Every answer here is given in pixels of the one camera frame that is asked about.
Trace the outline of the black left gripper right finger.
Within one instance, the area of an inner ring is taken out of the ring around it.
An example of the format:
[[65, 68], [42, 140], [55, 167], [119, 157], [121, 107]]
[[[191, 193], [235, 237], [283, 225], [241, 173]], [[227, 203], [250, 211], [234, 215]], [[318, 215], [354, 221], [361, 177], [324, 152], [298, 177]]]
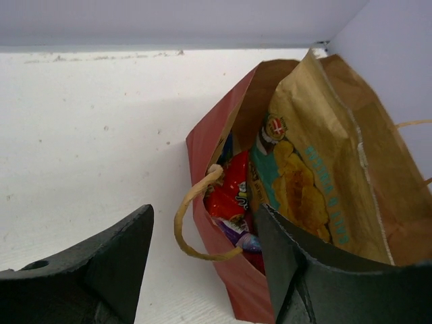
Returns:
[[431, 322], [431, 261], [397, 267], [364, 259], [268, 205], [255, 221], [276, 323]]

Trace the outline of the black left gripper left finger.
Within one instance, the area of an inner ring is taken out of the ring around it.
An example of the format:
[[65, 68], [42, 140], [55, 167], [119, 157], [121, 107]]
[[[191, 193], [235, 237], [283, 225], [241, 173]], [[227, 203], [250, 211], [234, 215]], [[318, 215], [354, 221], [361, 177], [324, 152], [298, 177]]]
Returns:
[[133, 323], [151, 244], [154, 209], [20, 270], [1, 272], [2, 323]]

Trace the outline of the purple candy bag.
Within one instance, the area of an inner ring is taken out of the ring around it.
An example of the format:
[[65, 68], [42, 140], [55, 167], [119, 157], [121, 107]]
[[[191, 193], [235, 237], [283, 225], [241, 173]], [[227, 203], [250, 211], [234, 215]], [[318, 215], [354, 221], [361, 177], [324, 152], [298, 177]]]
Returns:
[[255, 254], [262, 252], [259, 238], [252, 233], [244, 218], [235, 221], [215, 218], [214, 221], [235, 247], [240, 247], [243, 251]]

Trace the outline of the red rice cracker bag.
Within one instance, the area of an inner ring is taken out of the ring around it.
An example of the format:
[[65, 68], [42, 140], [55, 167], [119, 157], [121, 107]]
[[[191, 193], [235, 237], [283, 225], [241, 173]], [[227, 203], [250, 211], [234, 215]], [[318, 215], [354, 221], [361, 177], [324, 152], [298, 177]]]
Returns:
[[248, 210], [246, 176], [248, 153], [233, 156], [224, 166], [219, 178], [205, 194], [205, 207], [211, 217], [230, 221], [243, 218]]

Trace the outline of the tan kraft snack bag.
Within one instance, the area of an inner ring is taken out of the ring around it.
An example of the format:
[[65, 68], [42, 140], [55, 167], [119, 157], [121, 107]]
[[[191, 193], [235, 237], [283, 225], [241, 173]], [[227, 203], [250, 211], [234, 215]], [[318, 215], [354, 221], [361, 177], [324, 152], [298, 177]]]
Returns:
[[342, 250], [394, 261], [360, 128], [312, 51], [271, 96], [249, 151], [248, 198]]

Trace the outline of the red brown paper bag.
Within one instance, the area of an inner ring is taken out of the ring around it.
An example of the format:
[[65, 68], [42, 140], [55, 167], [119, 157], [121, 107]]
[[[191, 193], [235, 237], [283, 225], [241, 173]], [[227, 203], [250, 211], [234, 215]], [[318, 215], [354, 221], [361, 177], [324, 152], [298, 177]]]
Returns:
[[431, 179], [338, 55], [264, 61], [186, 139], [174, 219], [256, 323], [430, 323]]

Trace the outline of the blue snack bag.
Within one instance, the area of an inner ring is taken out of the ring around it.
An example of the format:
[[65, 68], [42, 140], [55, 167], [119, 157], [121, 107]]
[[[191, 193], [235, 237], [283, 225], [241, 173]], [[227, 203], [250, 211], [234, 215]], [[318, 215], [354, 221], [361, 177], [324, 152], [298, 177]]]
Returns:
[[223, 145], [222, 152], [217, 160], [219, 165], [224, 166], [234, 156], [234, 137], [230, 132]]

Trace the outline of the pink chips bag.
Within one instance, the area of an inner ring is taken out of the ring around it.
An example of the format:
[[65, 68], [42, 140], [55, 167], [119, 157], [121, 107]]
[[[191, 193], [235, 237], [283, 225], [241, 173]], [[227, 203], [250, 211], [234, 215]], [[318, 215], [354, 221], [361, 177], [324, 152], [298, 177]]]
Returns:
[[242, 228], [246, 233], [240, 238], [239, 245], [244, 251], [244, 256], [259, 272], [265, 275], [261, 243], [254, 228], [253, 217], [250, 211], [244, 214]]

